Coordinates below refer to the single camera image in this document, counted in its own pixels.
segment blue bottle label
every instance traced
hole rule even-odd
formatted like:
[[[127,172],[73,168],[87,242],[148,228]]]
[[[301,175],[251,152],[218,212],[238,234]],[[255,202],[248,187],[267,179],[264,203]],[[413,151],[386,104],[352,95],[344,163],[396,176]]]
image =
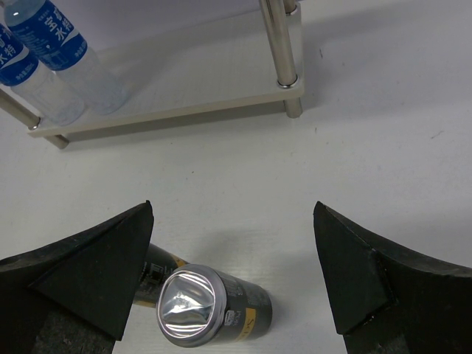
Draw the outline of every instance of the blue bottle label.
[[[32,75],[38,67],[36,59],[11,32],[0,25],[0,83],[16,86]]]
[[[70,68],[87,50],[86,40],[50,0],[35,15],[9,28],[51,70]]]

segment water bottle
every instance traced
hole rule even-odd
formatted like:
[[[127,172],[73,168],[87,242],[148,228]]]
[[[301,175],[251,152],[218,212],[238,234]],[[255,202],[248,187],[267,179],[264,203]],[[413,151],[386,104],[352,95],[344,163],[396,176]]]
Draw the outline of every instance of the water bottle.
[[[5,22],[13,34],[98,114],[117,110],[124,86],[50,0],[4,0]]]
[[[0,24],[0,83],[57,125],[74,122],[85,103]]]

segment shelf leg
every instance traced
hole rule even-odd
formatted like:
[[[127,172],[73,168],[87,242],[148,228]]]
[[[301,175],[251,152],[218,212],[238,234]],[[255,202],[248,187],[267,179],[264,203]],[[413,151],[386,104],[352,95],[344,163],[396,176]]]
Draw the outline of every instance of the shelf leg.
[[[36,116],[23,105],[15,101],[3,90],[0,90],[0,108],[11,115],[13,118],[16,118],[25,124],[30,130],[35,130],[41,123],[40,117]],[[45,139],[60,149],[64,149],[69,144],[69,140],[67,140],[62,135],[48,136]]]
[[[283,0],[283,6],[285,8],[285,13],[290,15],[293,11],[296,10],[296,1],[295,0]]]
[[[295,70],[294,54],[285,16],[296,10],[296,2],[294,0],[284,0],[283,2],[282,0],[259,0],[259,3],[279,86],[283,89],[290,89],[296,84],[298,75]],[[298,118],[302,115],[302,102],[299,98],[285,100],[284,105],[290,118]]]

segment white floor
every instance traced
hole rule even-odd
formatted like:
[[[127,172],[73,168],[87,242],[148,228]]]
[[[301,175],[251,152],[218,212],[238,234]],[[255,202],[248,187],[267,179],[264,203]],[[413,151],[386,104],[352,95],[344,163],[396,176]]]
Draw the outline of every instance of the white floor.
[[[222,111],[59,151],[4,115],[0,258],[149,199],[155,244],[274,299],[266,337],[193,352],[345,353],[313,240],[316,201],[472,266],[471,17],[469,0],[305,1],[300,119],[280,105]],[[114,353],[182,351],[153,311],[133,307]]]

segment can lid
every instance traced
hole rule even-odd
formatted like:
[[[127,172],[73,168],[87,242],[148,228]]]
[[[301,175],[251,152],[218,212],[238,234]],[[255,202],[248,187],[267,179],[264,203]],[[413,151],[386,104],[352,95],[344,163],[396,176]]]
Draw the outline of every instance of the can lid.
[[[187,264],[164,283],[156,311],[169,341],[198,347],[220,329],[225,308],[226,290],[218,273],[205,265]]]

